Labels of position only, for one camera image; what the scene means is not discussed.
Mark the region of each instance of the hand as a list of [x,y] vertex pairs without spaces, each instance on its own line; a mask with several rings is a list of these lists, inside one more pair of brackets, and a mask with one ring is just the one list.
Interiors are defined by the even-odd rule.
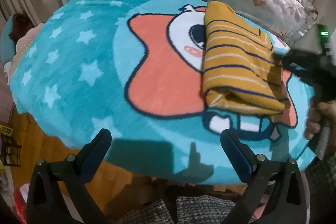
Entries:
[[[314,105],[314,98],[310,101],[310,105]],[[320,132],[319,124],[322,116],[326,116],[331,122],[329,146],[336,147],[336,101],[329,103],[319,103],[317,108],[311,107],[308,111],[308,120],[306,123],[305,137],[311,140],[314,134]]]

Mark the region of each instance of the navy stripe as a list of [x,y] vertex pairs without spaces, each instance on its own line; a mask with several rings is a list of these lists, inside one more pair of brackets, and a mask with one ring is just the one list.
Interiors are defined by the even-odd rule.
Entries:
[[244,66],[244,65],[235,65],[235,64],[219,65],[219,66],[215,66],[215,67],[207,68],[206,70],[204,70],[204,73],[206,73],[206,72],[209,71],[209,70],[219,69],[219,68],[241,68],[241,69],[247,69],[247,70],[253,72],[257,77],[259,77],[260,79],[262,79],[265,83],[268,83],[268,84],[270,84],[270,85],[275,85],[275,86],[281,87],[280,84],[274,83],[274,82],[272,82],[272,81],[267,81],[266,79],[262,78],[260,75],[258,75],[257,73],[255,73],[254,70],[252,70],[251,68],[246,67],[246,66]]
[[[231,90],[234,90],[234,91],[238,91],[238,92],[241,92],[241,93],[246,93],[246,94],[250,94],[250,95],[256,95],[256,96],[260,96],[260,97],[264,97],[264,98],[268,98],[268,99],[273,99],[273,100],[277,100],[277,98],[273,97],[273,96],[270,96],[270,95],[267,95],[267,94],[263,94],[263,93],[259,93],[259,92],[255,92],[255,91],[251,91],[251,90],[243,90],[243,89],[239,89],[239,88],[236,88],[234,86],[229,86],[229,85],[225,85],[225,86],[217,86],[216,88],[221,88],[221,89],[231,89]],[[205,96],[208,95],[209,91],[211,89],[207,89],[205,91]]]
[[252,53],[252,52],[247,52],[247,51],[244,50],[242,47],[239,47],[239,46],[237,46],[237,45],[233,45],[233,44],[220,44],[220,45],[215,45],[215,46],[212,46],[212,47],[210,47],[209,49],[207,49],[206,52],[208,52],[209,50],[212,50],[212,49],[214,49],[214,48],[219,48],[219,47],[234,47],[234,48],[241,49],[241,50],[242,50],[243,52],[245,52],[247,55],[250,55],[250,56],[259,58],[259,59],[261,59],[261,60],[263,60],[263,61],[266,61],[267,63],[270,63],[270,64],[272,64],[272,65],[275,65],[276,67],[281,68],[280,65],[277,65],[277,64],[275,64],[275,63],[273,63],[273,62],[271,62],[271,61],[268,61],[267,59],[265,59],[265,58],[263,58],[263,57],[261,57],[261,56],[259,56],[259,55],[257,55],[257,54],[254,54],[254,53]]
[[254,34],[256,37],[258,36],[258,35],[256,35],[254,32],[251,32],[250,30],[245,29],[244,27],[242,27],[242,26],[240,26],[240,25],[238,25],[238,24],[236,24],[236,23],[233,23],[233,22],[231,22],[231,21],[224,20],[224,19],[214,19],[214,20],[210,21],[210,22],[207,24],[206,27],[208,27],[210,23],[215,22],[215,21],[222,21],[222,22],[228,22],[228,23],[231,23],[231,24],[233,24],[233,25],[236,25],[236,26],[239,27],[239,28],[244,29],[245,31],[250,32],[251,34]]
[[266,47],[266,46],[264,46],[264,45],[258,43],[257,41],[254,41],[252,38],[249,38],[248,36],[246,36],[246,35],[244,35],[244,34],[242,34],[242,33],[233,32],[233,31],[229,31],[229,30],[215,30],[215,31],[212,31],[211,33],[209,33],[209,35],[208,35],[208,39],[209,39],[209,36],[210,36],[211,34],[216,33],[216,32],[229,32],[229,33],[234,33],[234,34],[237,34],[237,35],[241,35],[242,37],[245,37],[245,38],[247,38],[247,39],[250,39],[252,42],[254,42],[254,43],[258,44],[259,46],[262,46],[262,47],[264,47],[264,48],[266,48],[266,49],[269,50],[268,47]]

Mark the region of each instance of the yellow box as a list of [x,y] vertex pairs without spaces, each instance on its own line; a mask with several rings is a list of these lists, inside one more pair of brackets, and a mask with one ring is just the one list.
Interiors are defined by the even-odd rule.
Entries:
[[2,124],[0,124],[0,133],[2,135],[6,135],[6,136],[12,136],[13,134],[13,128],[4,126]]

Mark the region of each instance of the star-patterned blanket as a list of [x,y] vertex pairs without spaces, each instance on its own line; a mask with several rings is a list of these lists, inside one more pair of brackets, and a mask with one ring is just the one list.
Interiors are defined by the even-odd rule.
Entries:
[[[241,129],[238,137],[256,154],[291,156],[305,168],[315,157],[303,137],[312,89],[295,76],[283,75],[292,106],[278,123],[204,105],[206,5],[70,0],[45,23],[13,75],[18,111],[31,113],[70,148],[107,128],[113,141],[106,160],[155,177],[240,183],[219,141],[227,128]],[[276,49],[288,50],[269,35]]]

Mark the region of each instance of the folded shirt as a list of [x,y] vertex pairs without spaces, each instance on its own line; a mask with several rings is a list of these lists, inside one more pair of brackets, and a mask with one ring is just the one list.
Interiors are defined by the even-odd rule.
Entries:
[[290,107],[281,62],[274,60],[265,32],[218,1],[208,3],[205,26],[203,92],[209,107],[245,114],[277,114]]

